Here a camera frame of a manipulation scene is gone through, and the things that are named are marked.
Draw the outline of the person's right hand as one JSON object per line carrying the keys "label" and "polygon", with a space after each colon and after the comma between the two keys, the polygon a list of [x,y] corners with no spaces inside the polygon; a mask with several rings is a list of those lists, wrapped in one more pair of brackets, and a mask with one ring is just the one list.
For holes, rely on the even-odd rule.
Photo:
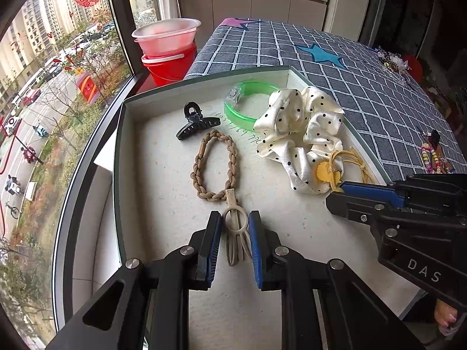
{"label": "person's right hand", "polygon": [[441,328],[448,328],[457,321],[457,310],[442,300],[437,300],[434,317]]}

